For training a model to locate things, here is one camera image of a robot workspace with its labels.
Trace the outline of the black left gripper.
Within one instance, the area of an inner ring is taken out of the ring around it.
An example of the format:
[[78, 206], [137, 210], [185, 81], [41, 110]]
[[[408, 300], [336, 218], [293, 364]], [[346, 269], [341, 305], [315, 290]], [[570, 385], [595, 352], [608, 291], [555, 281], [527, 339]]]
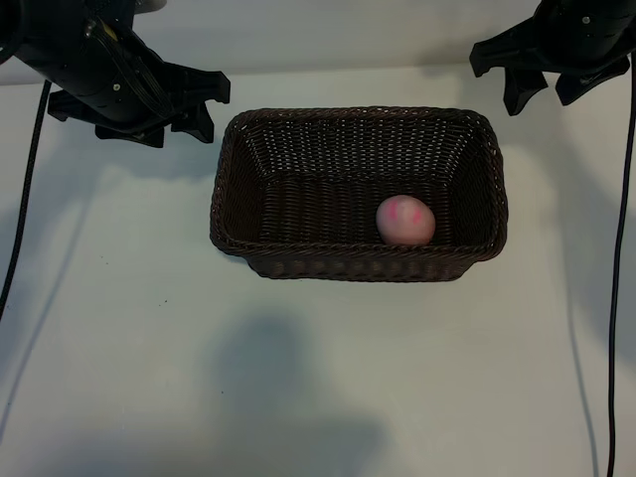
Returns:
[[229, 103], [231, 83], [163, 61], [135, 34], [162, 1], [17, 1], [14, 56], [60, 87], [49, 114], [90, 123], [101, 140], [164, 145], [165, 129], [213, 142], [206, 103]]

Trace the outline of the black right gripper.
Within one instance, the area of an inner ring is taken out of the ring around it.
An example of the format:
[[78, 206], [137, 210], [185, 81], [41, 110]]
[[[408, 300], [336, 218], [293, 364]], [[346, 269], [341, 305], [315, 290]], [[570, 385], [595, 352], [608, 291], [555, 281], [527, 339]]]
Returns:
[[531, 18], [475, 44], [470, 64], [476, 77], [505, 69], [503, 100], [510, 116], [548, 87], [542, 72], [564, 73], [556, 93], [568, 106], [627, 73], [629, 60], [622, 58], [635, 50], [634, 24], [632, 0], [543, 1]]

